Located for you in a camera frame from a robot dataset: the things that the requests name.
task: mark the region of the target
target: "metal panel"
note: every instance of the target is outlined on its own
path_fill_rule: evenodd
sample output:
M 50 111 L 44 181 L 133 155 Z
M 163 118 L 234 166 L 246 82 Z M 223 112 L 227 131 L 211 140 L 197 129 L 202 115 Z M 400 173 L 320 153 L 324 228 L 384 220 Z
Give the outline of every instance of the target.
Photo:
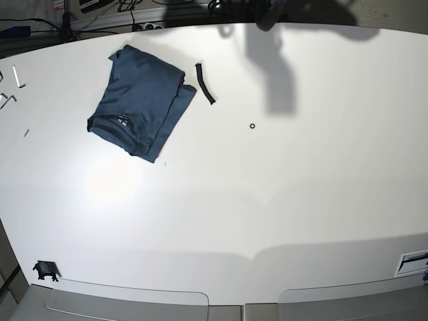
M 0 257 L 1 257 L 0 274 L 4 278 L 7 278 L 8 276 L 11 275 L 13 269 L 17 266 L 18 262 L 16 260 L 15 254 L 13 253 L 12 247 L 9 243 L 9 240 L 7 238 L 6 232 L 3 228 L 1 221 L 0 221 Z M 17 303 L 21 301 L 27 289 L 28 289 L 27 280 L 25 279 L 22 271 L 20 271 L 9 286 L 9 290 L 12 293 L 12 296 Z
M 394 278 L 361 284 L 330 286 L 326 288 L 287 290 L 281 293 L 278 303 L 281 304 L 355 298 L 356 296 L 369 296 L 372 294 L 414 288 L 415 286 L 422 286 L 423 284 L 424 281 L 422 275 L 418 274 L 403 278 Z
M 378 316 L 369 316 L 359 321 L 426 321 L 428 315 L 428 306 L 408 309 Z
M 4 280 L 0 275 L 0 286 L 4 284 Z M 7 290 L 0 296 L 0 321 L 8 321 L 17 307 L 16 301 L 11 292 Z
M 87 296 L 98 296 L 125 301 L 137 301 L 144 303 L 175 304 L 184 306 L 208 306 L 208 297 L 199 292 L 158 291 L 136 288 L 124 288 L 120 286 L 105 286 L 87 282 L 78 282 L 60 278 L 59 282 L 53 282 L 52 288 L 61 292 L 73 292 Z
M 418 286 L 356 298 L 279 304 L 278 309 L 280 319 L 284 321 L 339 321 L 394 314 L 401 310 L 416 311 L 427 304 L 428 288 Z
M 50 310 L 102 320 L 139 321 L 182 320 L 206 321 L 208 306 L 182 306 L 87 296 L 52 290 L 46 300 Z
M 244 321 L 280 321 L 277 304 L 246 304 Z
M 91 321 L 93 318 L 77 316 L 75 314 L 68 314 L 49 310 L 45 307 L 45 300 L 49 297 L 51 289 L 43 288 L 40 286 L 30 286 L 18 309 L 14 313 L 10 321 Z M 241 320 L 241 307 L 240 306 L 210 306 L 208 313 L 208 321 L 240 321 Z

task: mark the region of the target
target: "metal rod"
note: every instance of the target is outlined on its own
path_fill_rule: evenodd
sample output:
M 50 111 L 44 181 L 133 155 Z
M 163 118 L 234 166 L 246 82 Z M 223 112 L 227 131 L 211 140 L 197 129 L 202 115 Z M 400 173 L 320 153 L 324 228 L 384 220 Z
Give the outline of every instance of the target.
M 0 298 L 2 297 L 3 293 L 6 292 L 6 290 L 9 288 L 9 286 L 11 285 L 13 279 L 15 279 L 15 276 L 19 273 L 19 271 L 21 271 L 21 267 L 18 266 L 13 270 L 13 272 L 11 273 L 11 275 L 7 278 L 6 282 L 1 286 L 0 288 Z
M 16 72 L 15 65 L 13 65 L 12 68 L 13 68 L 13 73 L 15 74 L 15 80 L 16 80 L 16 84 L 18 85 L 18 88 L 24 88 L 26 84 L 24 84 L 22 86 L 19 84 L 18 73 Z

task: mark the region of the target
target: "sticker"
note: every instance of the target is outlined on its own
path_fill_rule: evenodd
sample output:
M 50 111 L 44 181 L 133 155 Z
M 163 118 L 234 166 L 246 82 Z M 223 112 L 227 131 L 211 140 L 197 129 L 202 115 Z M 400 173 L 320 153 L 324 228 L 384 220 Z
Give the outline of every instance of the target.
M 64 0 L 54 0 L 53 2 L 53 10 L 62 10 L 64 9 Z

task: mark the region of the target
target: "black rubber strip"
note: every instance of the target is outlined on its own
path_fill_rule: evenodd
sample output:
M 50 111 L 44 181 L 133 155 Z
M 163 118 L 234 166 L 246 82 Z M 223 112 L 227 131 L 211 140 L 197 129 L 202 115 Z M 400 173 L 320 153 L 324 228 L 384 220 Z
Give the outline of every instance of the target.
M 198 76 L 198 83 L 199 83 L 200 87 L 202 88 L 202 91 L 203 91 L 205 97 L 207 97 L 207 99 L 209 100 L 211 105 L 214 104 L 215 99 L 212 97 L 212 95 L 210 95 L 205 83 L 203 82 L 202 65 L 201 64 L 196 64 L 196 74 Z

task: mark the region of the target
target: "white label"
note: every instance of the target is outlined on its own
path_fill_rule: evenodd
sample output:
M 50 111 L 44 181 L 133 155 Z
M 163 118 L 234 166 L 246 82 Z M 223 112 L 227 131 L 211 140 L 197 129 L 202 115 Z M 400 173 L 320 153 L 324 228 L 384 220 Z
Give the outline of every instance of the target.
M 95 3 L 100 2 L 100 0 L 91 0 L 87 3 L 84 3 L 83 5 L 80 5 L 80 9 L 85 9 L 87 7 L 89 7 L 90 5 L 94 5 Z

